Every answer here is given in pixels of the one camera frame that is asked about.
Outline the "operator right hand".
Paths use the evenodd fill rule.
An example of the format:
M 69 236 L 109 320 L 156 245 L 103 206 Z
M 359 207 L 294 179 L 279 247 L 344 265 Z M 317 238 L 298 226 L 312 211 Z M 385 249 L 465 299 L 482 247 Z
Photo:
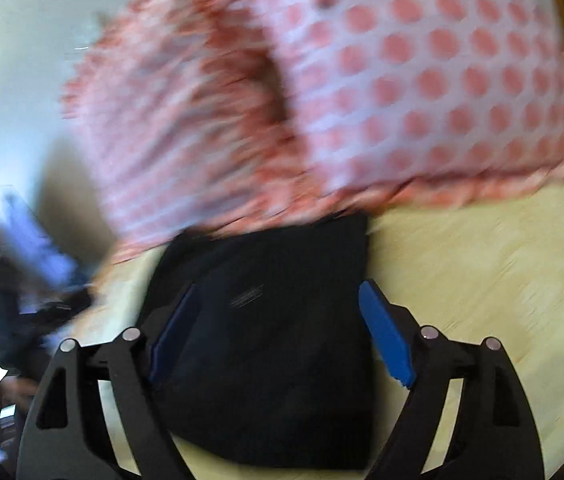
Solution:
M 15 405 L 21 411 L 29 411 L 39 384 L 32 379 L 19 376 L 4 376 L 0 380 L 0 428 L 1 411 L 9 405 Z

